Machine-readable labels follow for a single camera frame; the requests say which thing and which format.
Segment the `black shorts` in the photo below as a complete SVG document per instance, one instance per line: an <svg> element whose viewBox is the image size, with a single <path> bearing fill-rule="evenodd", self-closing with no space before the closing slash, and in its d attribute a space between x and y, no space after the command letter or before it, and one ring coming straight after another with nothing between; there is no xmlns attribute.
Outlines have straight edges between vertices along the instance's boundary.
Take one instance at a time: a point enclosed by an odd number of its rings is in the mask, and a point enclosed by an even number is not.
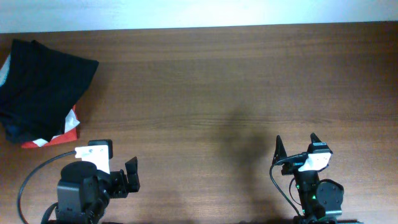
<svg viewBox="0 0 398 224"><path fill-rule="evenodd" d="M52 50L33 40L12 42L1 85L1 123L50 141L88 89L98 61Z"/></svg>

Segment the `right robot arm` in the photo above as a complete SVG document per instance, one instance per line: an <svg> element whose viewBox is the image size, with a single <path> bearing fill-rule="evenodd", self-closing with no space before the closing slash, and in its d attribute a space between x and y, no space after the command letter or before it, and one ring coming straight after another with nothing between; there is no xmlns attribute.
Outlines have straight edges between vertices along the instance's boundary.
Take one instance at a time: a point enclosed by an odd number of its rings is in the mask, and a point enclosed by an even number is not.
<svg viewBox="0 0 398 224"><path fill-rule="evenodd" d="M280 136L276 137L275 152L269 175L276 189L292 206L297 215L294 223L336 223L342 214L344 188L331 179L319 179L318 173L325 170L333 155L327 143L315 133L310 135L311 143L305 152L288 156ZM300 199L301 210L289 199L273 178L275 166L281 166L282 175L292 175Z"/></svg>

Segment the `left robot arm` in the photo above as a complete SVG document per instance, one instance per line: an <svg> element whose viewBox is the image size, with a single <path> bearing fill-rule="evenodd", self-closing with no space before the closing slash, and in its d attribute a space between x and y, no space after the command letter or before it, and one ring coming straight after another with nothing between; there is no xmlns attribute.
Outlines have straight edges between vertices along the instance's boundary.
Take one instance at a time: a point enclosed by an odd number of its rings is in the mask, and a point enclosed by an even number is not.
<svg viewBox="0 0 398 224"><path fill-rule="evenodd" d="M42 223L98 223L112 198L139 191L136 157L125 163L125 170L110 171L112 140L91 140L72 153L78 160L61 170L58 201L46 209Z"/></svg>

